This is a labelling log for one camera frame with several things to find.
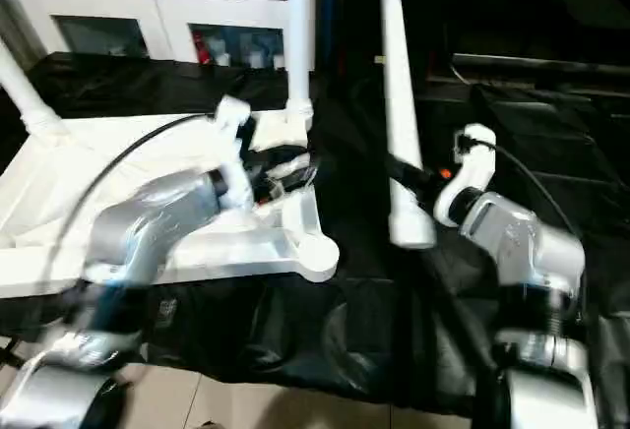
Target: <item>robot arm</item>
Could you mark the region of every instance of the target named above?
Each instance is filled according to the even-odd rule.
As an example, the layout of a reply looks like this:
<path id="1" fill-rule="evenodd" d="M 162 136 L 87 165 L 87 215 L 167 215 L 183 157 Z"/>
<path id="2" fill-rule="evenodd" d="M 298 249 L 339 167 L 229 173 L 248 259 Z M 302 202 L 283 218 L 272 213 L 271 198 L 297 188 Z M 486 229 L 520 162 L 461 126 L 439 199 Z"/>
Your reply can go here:
<path id="1" fill-rule="evenodd" d="M 580 291 L 585 266 L 582 243 L 545 224 L 532 211 L 484 191 L 494 172 L 494 151 L 474 140 L 494 144 L 494 134 L 471 125 L 461 135 L 469 138 L 472 147 L 462 152 L 456 138 L 455 154 L 462 168 L 441 190 L 434 216 L 444 225 L 458 226 L 461 235 L 493 259 L 499 286 L 517 290 L 523 300 L 520 310 L 510 311 L 524 314 L 535 310 L 541 316 L 524 327 L 517 316 L 505 313 L 508 316 L 495 337 L 497 345 L 506 350 L 503 361 L 498 362 L 498 378 L 505 386 L 496 387 L 504 395 L 491 395 L 494 407 L 481 413 L 495 413 L 496 402 L 504 398 L 508 404 L 500 411 L 509 410 L 501 415 L 507 427 L 596 429 L 587 351 L 562 332 L 562 316 L 575 308 Z M 480 426 L 496 423 L 489 420 Z"/>
<path id="2" fill-rule="evenodd" d="M 126 387 L 114 373 L 140 346 L 147 292 L 168 252 L 225 207 L 252 204 L 246 173 L 233 165 L 158 178 L 104 210 L 69 312 L 3 398 L 0 427 L 116 427 Z"/>

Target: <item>floor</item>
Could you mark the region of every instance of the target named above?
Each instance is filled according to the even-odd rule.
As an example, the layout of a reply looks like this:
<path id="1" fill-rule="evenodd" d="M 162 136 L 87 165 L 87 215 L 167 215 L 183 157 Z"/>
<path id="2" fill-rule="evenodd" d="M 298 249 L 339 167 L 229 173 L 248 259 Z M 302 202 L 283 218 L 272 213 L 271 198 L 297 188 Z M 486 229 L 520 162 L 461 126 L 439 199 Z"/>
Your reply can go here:
<path id="1" fill-rule="evenodd" d="M 224 429 L 469 429 L 468 420 L 369 404 L 274 385 L 227 385 L 198 373 L 130 365 L 140 379 L 125 429 L 193 429 L 213 420 Z M 15 370 L 0 371 L 0 395 Z"/>

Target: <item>black cloth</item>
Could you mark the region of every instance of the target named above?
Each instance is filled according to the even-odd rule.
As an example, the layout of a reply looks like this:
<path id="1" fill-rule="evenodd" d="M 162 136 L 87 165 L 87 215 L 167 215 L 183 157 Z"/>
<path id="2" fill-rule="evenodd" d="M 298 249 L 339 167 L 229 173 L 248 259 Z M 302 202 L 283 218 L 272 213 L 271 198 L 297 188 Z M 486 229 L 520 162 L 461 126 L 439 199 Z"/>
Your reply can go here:
<path id="1" fill-rule="evenodd" d="M 282 73 L 56 54 L 31 73 L 62 117 L 212 111 L 224 93 L 253 109 L 284 107 Z M 351 86 L 314 79 L 311 147 L 324 232 L 340 246 L 336 275 L 251 276 L 152 287 L 145 336 L 151 363 L 226 382 L 270 382 L 443 413 L 471 415 L 488 364 L 498 288 L 491 261 L 438 227 L 429 252 L 389 244 L 385 121 L 377 75 Z M 454 166 L 453 131 L 482 122 L 536 172 L 577 224 L 587 255 L 587 306 L 572 335 L 591 351 L 598 409 L 630 424 L 630 103 L 553 92 L 430 86 L 417 94 L 425 162 Z M 26 134 L 0 93 L 2 160 Z M 561 225 L 538 191 L 498 158 L 491 188 Z M 25 314 L 49 298 L 0 300 L 0 334 L 29 335 Z"/>

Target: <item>white pvc pipe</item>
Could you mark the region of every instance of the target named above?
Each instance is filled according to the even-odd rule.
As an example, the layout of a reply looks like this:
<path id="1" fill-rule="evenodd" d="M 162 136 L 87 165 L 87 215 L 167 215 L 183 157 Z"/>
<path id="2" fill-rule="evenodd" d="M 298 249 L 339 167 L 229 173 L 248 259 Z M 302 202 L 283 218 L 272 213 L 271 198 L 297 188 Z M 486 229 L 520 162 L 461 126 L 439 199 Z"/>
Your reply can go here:
<path id="1" fill-rule="evenodd" d="M 65 133 L 61 120 L 39 97 L 2 38 L 0 38 L 0 86 L 5 89 L 20 110 L 20 117 L 31 134 L 46 138 Z"/>
<path id="2" fill-rule="evenodd" d="M 307 0 L 288 0 L 288 100 L 290 113 L 302 114 L 308 123 L 313 116 L 313 105 L 308 92 L 308 19 Z"/>
<path id="3" fill-rule="evenodd" d="M 381 0 L 381 17 L 389 151 L 394 157 L 422 168 L 402 1 Z M 392 243 L 408 249 L 432 247 L 436 240 L 433 219 L 417 204 L 415 195 L 394 180 L 390 181 L 390 193 Z"/>

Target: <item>wire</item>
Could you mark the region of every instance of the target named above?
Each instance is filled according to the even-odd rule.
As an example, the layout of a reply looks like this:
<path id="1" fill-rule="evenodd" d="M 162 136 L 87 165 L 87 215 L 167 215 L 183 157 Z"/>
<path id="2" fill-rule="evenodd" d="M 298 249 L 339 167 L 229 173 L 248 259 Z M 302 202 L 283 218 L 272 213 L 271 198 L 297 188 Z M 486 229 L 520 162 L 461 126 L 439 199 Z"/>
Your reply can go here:
<path id="1" fill-rule="evenodd" d="M 464 76 L 458 71 L 458 69 L 455 68 L 455 65 L 453 65 L 453 62 L 449 64 L 449 67 L 451 68 L 453 75 L 455 75 L 460 82 L 468 86 L 471 84 L 471 82 L 469 82 L 466 78 L 464 78 Z"/>
<path id="2" fill-rule="evenodd" d="M 176 126 L 184 124 L 189 121 L 194 121 L 196 119 L 204 119 L 208 118 L 211 114 L 192 114 L 186 117 L 180 117 L 179 119 L 175 119 L 174 121 L 170 121 L 163 126 L 160 126 L 150 133 L 145 134 L 143 137 L 134 142 L 131 146 L 121 152 L 115 159 L 113 159 L 110 163 L 108 163 L 103 170 L 96 176 L 92 183 L 86 188 L 81 197 L 77 200 L 74 208 L 71 209 L 70 213 L 66 216 L 66 220 L 63 222 L 61 229 L 59 230 L 59 234 L 57 235 L 57 239 L 55 240 L 55 245 L 52 246 L 50 252 L 48 253 L 48 258 L 46 260 L 46 264 L 43 268 L 43 271 L 40 276 L 40 281 L 37 284 L 37 288 L 35 289 L 35 295 L 43 296 L 46 294 L 46 285 L 50 281 L 52 275 L 52 264 L 59 256 L 59 252 L 61 251 L 61 243 L 65 239 L 66 235 L 70 231 L 73 223 L 79 216 L 79 212 L 82 207 L 90 197 L 90 195 L 95 191 L 96 187 L 105 179 L 105 177 L 116 167 L 118 164 L 122 162 L 127 156 L 129 156 L 132 152 L 134 152 L 137 148 L 146 144 L 151 139 L 157 137 L 165 131 L 168 131 Z M 42 315 L 43 301 L 39 300 L 38 304 L 35 305 L 35 308 L 31 314 L 31 325 L 27 326 L 27 329 L 37 330 L 40 325 L 41 315 Z"/>
<path id="3" fill-rule="evenodd" d="M 558 217 L 560 217 L 560 219 L 564 223 L 564 226 L 569 230 L 569 232 L 571 232 L 576 238 L 580 238 L 580 236 L 582 234 L 578 231 L 578 228 L 573 225 L 573 223 L 569 220 L 569 217 L 567 216 L 567 214 L 564 213 L 564 211 L 562 211 L 562 208 L 560 208 L 560 205 L 558 205 L 558 203 L 553 199 L 553 197 L 547 191 L 547 189 L 542 185 L 542 183 L 540 183 L 540 180 L 538 180 L 536 178 L 536 176 L 532 173 L 531 170 L 529 170 L 526 167 L 526 165 L 524 163 L 522 163 L 513 154 L 511 154 L 510 152 L 508 152 L 505 148 L 503 148 L 501 146 L 497 146 L 497 145 L 492 144 L 490 142 L 480 141 L 478 139 L 473 139 L 471 137 L 469 137 L 469 139 L 474 144 L 477 144 L 477 145 L 480 145 L 480 146 L 486 146 L 489 149 L 493 149 L 493 150 L 501 153 L 503 156 L 508 158 L 512 163 L 514 163 L 519 168 L 519 170 L 521 170 L 521 172 L 525 176 L 527 176 L 528 179 L 530 179 L 530 181 L 532 181 L 532 183 L 535 184 L 535 186 L 542 193 L 544 198 L 549 202 L 549 204 L 551 205 L 551 207 L 553 208 L 555 213 L 558 215 Z"/>

